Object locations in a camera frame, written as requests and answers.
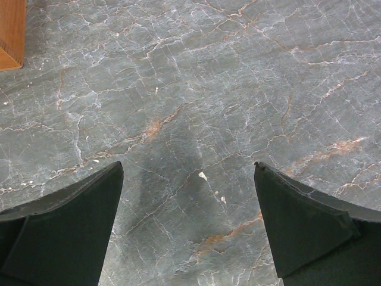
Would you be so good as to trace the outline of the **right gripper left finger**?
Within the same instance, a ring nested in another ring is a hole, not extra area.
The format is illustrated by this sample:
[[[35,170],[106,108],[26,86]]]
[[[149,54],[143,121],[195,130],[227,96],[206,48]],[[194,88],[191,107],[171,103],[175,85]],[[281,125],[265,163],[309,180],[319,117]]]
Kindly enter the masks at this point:
[[[122,186],[117,161],[1,211],[1,285],[98,285]]]

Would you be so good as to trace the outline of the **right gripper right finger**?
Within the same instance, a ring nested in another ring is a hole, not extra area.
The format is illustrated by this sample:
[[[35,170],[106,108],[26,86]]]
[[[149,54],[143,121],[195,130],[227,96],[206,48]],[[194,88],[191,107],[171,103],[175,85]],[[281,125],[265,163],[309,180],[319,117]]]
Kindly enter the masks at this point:
[[[380,212],[327,195],[258,162],[255,189],[285,285],[379,285]]]

